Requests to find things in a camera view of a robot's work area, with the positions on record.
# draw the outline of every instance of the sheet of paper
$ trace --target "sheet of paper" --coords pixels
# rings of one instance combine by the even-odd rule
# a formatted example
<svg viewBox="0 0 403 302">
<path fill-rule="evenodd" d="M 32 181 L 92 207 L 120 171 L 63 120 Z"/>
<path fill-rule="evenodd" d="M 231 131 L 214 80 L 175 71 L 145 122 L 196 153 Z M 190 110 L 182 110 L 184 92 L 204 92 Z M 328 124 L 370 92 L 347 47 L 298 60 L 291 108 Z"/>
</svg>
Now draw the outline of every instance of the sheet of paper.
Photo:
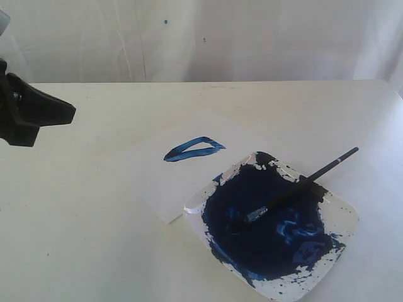
<svg viewBox="0 0 403 302">
<path fill-rule="evenodd" d="M 171 149 L 198 137 L 211 138 L 226 149 L 203 157 L 164 161 Z M 187 150 L 206 147 L 211 146 L 199 143 Z M 182 214 L 188 198 L 254 151 L 268 151 L 268 143 L 207 109 L 146 142 L 131 146 L 124 153 L 123 166 L 133 198 L 141 199 L 160 219 L 170 223 Z"/>
</svg>

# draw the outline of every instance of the palette rim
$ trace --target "palette rim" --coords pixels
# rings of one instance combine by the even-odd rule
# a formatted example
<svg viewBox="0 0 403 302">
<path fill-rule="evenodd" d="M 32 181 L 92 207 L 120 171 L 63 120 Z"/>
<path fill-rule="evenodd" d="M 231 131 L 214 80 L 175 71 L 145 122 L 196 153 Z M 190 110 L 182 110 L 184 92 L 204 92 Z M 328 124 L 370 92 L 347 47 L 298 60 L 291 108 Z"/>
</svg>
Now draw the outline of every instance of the palette rim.
<svg viewBox="0 0 403 302">
<path fill-rule="evenodd" d="M 213 255 L 214 253 L 210 246 L 210 242 L 213 238 L 211 234 L 209 234 L 208 227 L 202 218 L 207 199 L 215 192 L 218 186 L 224 185 L 227 181 L 238 175 L 241 166 L 254 165 L 255 168 L 258 168 L 256 163 L 257 154 L 266 153 L 253 152 L 244 157 L 238 163 L 232 165 L 228 170 L 210 181 L 203 189 L 189 198 L 184 205 L 183 215 L 185 220 L 191 226 L 197 237 L 203 242 L 204 246 L 206 246 Z M 289 165 L 286 165 L 271 155 L 270 157 L 274 159 L 270 161 L 270 164 L 276 166 L 277 173 L 284 179 L 295 182 L 301 175 L 301 173 L 292 169 Z M 347 246 L 349 239 L 353 236 L 359 221 L 354 206 L 337 197 L 330 191 L 326 191 L 327 193 L 325 193 L 323 197 L 323 202 L 318 204 L 319 213 L 324 222 L 325 233 L 338 236 L 339 242 L 345 246 L 341 249 L 331 249 L 328 254 L 323 255 L 315 263 L 311 271 L 304 270 L 304 268 L 301 267 L 301 273 L 298 275 L 290 274 L 273 280 L 253 280 L 253 284 L 251 284 L 251 281 L 249 280 L 248 282 L 232 264 L 222 262 L 222 260 L 216 256 L 215 258 L 221 261 L 221 263 L 239 279 L 243 280 L 266 298 L 279 302 L 294 302 L 301 299 L 309 293 L 336 264 Z"/>
</svg>

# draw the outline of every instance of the white wall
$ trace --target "white wall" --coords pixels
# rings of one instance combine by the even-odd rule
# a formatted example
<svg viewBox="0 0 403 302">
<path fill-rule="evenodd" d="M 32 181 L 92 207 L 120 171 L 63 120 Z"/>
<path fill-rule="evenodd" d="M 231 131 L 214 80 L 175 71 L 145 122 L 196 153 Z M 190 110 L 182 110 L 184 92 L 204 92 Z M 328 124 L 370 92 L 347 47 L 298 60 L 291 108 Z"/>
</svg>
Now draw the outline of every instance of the white wall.
<svg viewBox="0 0 403 302">
<path fill-rule="evenodd" d="M 0 7 L 11 17 L 0 56 L 31 82 L 384 78 L 403 88 L 402 0 L 2 0 Z"/>
</svg>

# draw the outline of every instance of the white table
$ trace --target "white table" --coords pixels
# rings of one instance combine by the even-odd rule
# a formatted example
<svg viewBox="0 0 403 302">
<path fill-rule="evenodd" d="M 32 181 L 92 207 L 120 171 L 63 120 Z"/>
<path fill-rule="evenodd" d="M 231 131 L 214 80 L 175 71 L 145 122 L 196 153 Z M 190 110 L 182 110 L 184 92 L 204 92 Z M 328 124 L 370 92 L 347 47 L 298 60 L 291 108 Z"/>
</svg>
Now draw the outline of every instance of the white table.
<svg viewBox="0 0 403 302">
<path fill-rule="evenodd" d="M 303 301 L 402 301 L 403 102 L 383 81 L 36 84 L 77 107 L 33 148 L 0 142 L 0 301 L 266 301 L 183 217 L 133 199 L 120 152 L 207 107 L 353 204 L 355 236 Z"/>
</svg>

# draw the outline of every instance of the paint palette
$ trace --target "paint palette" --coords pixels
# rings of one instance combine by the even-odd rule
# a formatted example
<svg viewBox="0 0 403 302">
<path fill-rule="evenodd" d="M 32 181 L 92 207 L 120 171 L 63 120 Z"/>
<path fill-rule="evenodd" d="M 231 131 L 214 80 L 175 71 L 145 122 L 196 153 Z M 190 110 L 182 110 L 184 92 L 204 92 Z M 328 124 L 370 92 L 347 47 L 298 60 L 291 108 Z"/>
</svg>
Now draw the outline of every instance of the paint palette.
<svg viewBox="0 0 403 302">
<path fill-rule="evenodd" d="M 239 234 L 230 222 L 289 190 L 301 176 L 255 152 L 189 199 L 184 216 L 212 254 L 263 296 L 296 301 L 336 263 L 358 222 L 355 209 L 313 183 Z"/>
</svg>

